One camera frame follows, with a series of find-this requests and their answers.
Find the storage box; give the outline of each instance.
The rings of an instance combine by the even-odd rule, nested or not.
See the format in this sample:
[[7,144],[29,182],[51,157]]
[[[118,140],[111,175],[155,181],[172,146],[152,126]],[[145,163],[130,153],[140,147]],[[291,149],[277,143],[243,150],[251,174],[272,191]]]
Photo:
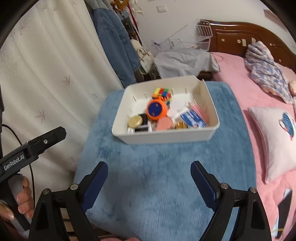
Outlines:
[[[210,121],[207,127],[198,129],[171,129],[167,131],[136,132],[128,134],[128,120],[146,112],[148,102],[156,88],[168,88],[173,101],[196,103],[207,111]],[[125,89],[119,105],[112,133],[127,144],[194,142],[210,140],[220,125],[219,118],[206,83],[195,76],[183,76],[153,80],[130,85]]]

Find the blue tablecloth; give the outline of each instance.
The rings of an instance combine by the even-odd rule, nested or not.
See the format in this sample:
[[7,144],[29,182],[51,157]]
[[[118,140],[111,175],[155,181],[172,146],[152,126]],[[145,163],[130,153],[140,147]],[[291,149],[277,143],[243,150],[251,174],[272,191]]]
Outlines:
[[[220,182],[247,190],[256,185],[249,133],[230,87],[206,82],[220,119],[208,142],[127,145],[111,133],[123,95],[108,95],[89,133],[74,183],[104,161],[108,178],[93,206],[86,212],[98,227],[143,241],[199,240],[213,211],[206,207],[190,175],[199,160]],[[237,210],[223,240],[229,240]]]

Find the gold lid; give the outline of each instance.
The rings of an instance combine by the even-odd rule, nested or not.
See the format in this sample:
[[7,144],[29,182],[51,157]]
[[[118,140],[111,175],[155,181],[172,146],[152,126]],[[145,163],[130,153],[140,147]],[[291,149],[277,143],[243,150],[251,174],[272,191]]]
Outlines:
[[182,121],[179,121],[176,126],[175,126],[176,129],[186,129],[187,128],[187,125],[186,123],[182,122]]
[[134,116],[134,117],[132,117],[132,118],[129,119],[129,121],[128,121],[128,127],[135,129],[138,126],[140,126],[142,123],[143,123],[142,117],[139,116],[139,115],[136,115],[136,116]]

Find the orange round toy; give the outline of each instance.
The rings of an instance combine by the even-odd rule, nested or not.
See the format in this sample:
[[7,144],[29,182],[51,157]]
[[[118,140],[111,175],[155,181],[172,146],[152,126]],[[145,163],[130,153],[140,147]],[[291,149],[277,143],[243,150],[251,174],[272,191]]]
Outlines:
[[154,99],[147,105],[146,114],[149,119],[158,121],[159,118],[165,117],[168,112],[166,103],[160,99]]

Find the rubik's cube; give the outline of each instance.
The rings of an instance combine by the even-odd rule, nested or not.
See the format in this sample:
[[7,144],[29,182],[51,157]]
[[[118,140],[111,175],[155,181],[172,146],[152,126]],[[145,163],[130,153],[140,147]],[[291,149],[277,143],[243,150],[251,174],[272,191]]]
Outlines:
[[172,101],[172,95],[169,89],[157,88],[152,95],[152,99],[160,99],[164,101],[166,105],[169,107],[170,102]]

